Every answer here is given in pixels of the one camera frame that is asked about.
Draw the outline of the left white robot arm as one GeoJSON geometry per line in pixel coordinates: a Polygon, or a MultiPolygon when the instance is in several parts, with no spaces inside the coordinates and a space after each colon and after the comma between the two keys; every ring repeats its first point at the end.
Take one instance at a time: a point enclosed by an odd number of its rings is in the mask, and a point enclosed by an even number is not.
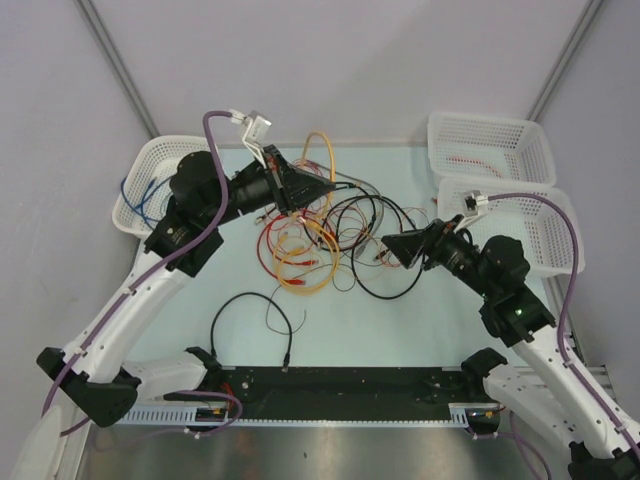
{"type": "Polygon", "coordinates": [[[221,387],[221,366],[200,347],[141,364],[126,358],[163,306],[202,270],[222,246],[220,226],[263,207],[300,211],[334,191],[327,178],[287,162],[279,150],[262,149],[225,176],[216,152],[183,157],[171,177],[164,217],[144,243],[130,277],[93,322],[64,348],[45,348],[37,365],[99,427],[123,418],[137,401],[193,393],[207,400],[221,387]]]}

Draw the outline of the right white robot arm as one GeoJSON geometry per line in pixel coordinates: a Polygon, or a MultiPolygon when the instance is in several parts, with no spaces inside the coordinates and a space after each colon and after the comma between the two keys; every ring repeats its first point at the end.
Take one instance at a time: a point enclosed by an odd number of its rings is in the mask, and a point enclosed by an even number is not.
{"type": "Polygon", "coordinates": [[[434,220],[424,229],[386,235],[382,242],[406,267],[441,266],[483,300],[480,317],[535,372],[530,385],[507,360],[485,348],[462,364],[463,393],[505,405],[547,442],[570,455],[574,479],[636,479],[639,424],[625,414],[572,354],[545,304],[526,285],[530,265],[520,241],[491,237],[483,247],[455,232],[455,221],[434,220]]]}

